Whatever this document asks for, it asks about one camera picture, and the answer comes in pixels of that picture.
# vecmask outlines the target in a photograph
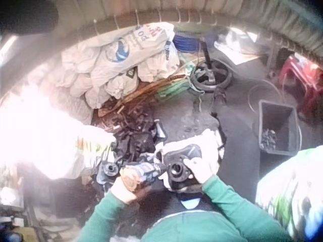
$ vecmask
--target person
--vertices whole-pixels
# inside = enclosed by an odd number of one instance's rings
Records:
[[[277,221],[241,198],[217,175],[212,174],[206,160],[185,159],[184,163],[220,212],[187,210],[166,216],[156,222],[141,241],[292,241]],[[121,178],[117,178],[95,207],[78,241],[109,241],[113,234],[113,223],[120,212],[131,202],[145,196],[148,189],[131,193]]]

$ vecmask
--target green shirt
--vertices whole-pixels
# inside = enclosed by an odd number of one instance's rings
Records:
[[[215,212],[187,212],[165,218],[147,231],[142,241],[293,241],[265,211],[241,198],[217,176],[202,190],[224,215]],[[112,225],[126,206],[112,193],[95,207],[82,229],[79,242],[109,241]]]

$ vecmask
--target person's right hand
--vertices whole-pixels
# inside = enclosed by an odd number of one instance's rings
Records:
[[[214,174],[208,161],[202,158],[184,159],[184,164],[193,172],[196,180],[201,184],[205,183]]]

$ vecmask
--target pile of bags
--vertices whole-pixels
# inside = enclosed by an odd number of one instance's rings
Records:
[[[174,26],[153,23],[116,30],[80,42],[62,52],[52,81],[70,88],[73,97],[101,108],[111,96],[120,99],[143,82],[172,75],[179,58],[172,43]]]

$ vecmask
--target hand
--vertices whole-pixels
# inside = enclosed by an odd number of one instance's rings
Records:
[[[191,160],[184,159],[184,164],[193,172],[195,178],[200,184],[205,183],[216,172],[212,172],[208,161],[195,157]]]
[[[127,188],[123,184],[121,177],[118,177],[113,186],[111,187],[111,192],[116,198],[118,198],[122,202],[130,204],[131,202],[139,198],[143,198],[150,191],[150,189],[151,187],[146,187],[139,190],[136,193],[132,193],[127,190]]]

